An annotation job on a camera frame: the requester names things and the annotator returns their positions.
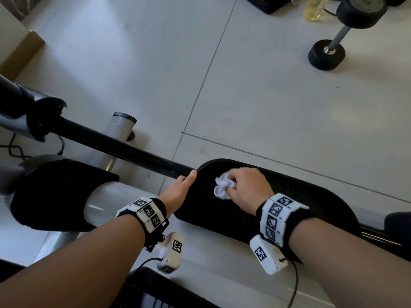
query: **yellow bottle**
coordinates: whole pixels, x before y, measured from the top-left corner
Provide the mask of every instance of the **yellow bottle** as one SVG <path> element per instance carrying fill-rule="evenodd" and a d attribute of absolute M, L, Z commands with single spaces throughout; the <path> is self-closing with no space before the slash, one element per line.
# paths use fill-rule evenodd
<path fill-rule="evenodd" d="M 309 0 L 307 8 L 304 11 L 304 18 L 309 22 L 317 20 L 327 2 L 328 0 Z"/>

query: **gray metal tube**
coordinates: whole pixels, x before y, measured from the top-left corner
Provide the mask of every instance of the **gray metal tube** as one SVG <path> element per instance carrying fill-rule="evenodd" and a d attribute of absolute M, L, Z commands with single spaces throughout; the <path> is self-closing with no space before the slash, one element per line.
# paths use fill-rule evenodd
<path fill-rule="evenodd" d="M 128 114 L 114 113 L 110 123 L 103 133 L 125 142 L 136 122 L 137 120 Z M 113 169 L 116 160 L 116 157 L 96 150 L 92 153 L 88 164 L 110 172 Z"/>
<path fill-rule="evenodd" d="M 332 52 L 333 50 L 335 50 L 337 45 L 342 41 L 342 39 L 345 37 L 348 31 L 350 31 L 350 29 L 351 27 L 348 27 L 348 26 L 342 27 L 341 30 L 335 36 L 334 40 L 331 41 L 330 45 L 325 50 L 325 53 L 328 54 Z"/>

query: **dumbbell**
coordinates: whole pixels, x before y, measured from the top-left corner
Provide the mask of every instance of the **dumbbell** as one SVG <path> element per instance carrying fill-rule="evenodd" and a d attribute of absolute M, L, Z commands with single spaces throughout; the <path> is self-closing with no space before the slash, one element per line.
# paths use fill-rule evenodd
<path fill-rule="evenodd" d="M 320 40 L 314 44 L 308 53 L 311 65 L 320 70 L 335 69 L 345 57 L 345 50 L 340 42 L 348 31 L 351 28 L 371 28 L 386 11 L 385 0 L 342 0 L 337 8 L 337 17 L 344 27 L 334 40 Z"/>

